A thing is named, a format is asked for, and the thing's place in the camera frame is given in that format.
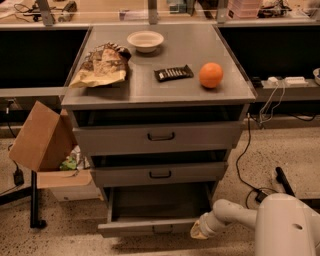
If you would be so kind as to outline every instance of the brown cardboard box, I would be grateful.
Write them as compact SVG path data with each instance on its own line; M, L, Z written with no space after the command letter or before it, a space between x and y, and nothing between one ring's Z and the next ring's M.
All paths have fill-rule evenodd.
M62 111L59 115L37 101L15 139L9 157L38 173L38 188L70 187L74 190L78 187L81 190L79 186L84 186L82 189L87 191L85 186L92 187L89 170L81 170L78 175L73 175L75 171L59 170L75 144L67 113Z
M36 172L57 171L72 149L72 139L60 115L37 101L9 157Z

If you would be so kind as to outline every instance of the orange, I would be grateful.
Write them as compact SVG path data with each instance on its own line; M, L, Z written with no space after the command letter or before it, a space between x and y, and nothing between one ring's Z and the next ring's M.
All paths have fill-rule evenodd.
M223 78L221 66L214 62L204 64L199 72L200 83L207 88L215 88Z

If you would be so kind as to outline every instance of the drawer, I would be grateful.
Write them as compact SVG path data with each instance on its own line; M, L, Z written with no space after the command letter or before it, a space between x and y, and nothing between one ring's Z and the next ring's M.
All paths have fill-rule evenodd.
M243 105L74 110L77 127L237 121Z
M108 220L98 226L104 237L189 232L211 211L214 183L104 188L110 195Z
M96 168L91 172L98 187L215 181L223 178L227 164L198 163Z
M231 149L242 122L136 125L114 128L76 128L74 134L86 155Z

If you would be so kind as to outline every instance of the metal stand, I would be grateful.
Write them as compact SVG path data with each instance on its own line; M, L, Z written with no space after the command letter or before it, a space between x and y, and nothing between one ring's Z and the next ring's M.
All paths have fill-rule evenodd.
M39 199L37 188L37 173L31 172L31 186L20 189L18 191L0 196L0 205L11 203L13 201L31 196L30 205L30 228L45 228L47 223L45 220L39 220Z

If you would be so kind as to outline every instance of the cabinet top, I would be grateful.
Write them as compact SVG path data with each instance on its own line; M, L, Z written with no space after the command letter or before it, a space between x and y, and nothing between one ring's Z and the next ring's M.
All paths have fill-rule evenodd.
M164 42L149 54L130 46L132 32L150 30L161 33ZM215 28L210 24L95 25L76 63L79 70L85 55L108 42L129 49L129 78L114 87L68 88L62 106L66 109L133 108L141 106L183 106L201 104L244 104L255 100L250 82L239 71ZM201 86L199 71L207 62L221 65L224 76L215 89ZM158 82L154 70L188 65L193 78Z

